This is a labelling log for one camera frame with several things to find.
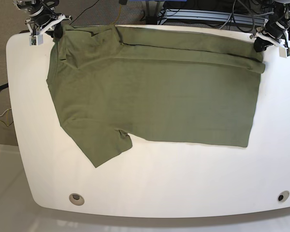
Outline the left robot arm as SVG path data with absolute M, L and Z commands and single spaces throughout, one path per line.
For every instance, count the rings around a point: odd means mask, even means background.
M 273 13 L 250 36 L 251 39 L 255 40 L 253 44 L 254 50 L 257 53 L 261 53 L 273 45 L 279 48 L 281 57 L 290 57 L 289 28 L 290 0 L 275 0 Z

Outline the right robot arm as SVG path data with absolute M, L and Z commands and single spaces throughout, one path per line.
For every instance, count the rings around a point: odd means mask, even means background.
M 38 40 L 47 34 L 55 39 L 60 39 L 63 35 L 62 21 L 71 21 L 70 15 L 56 13 L 55 8 L 59 5 L 59 0 L 14 0 L 14 6 L 26 12 L 28 19 L 25 24 L 30 32 L 30 42 L 38 44 Z

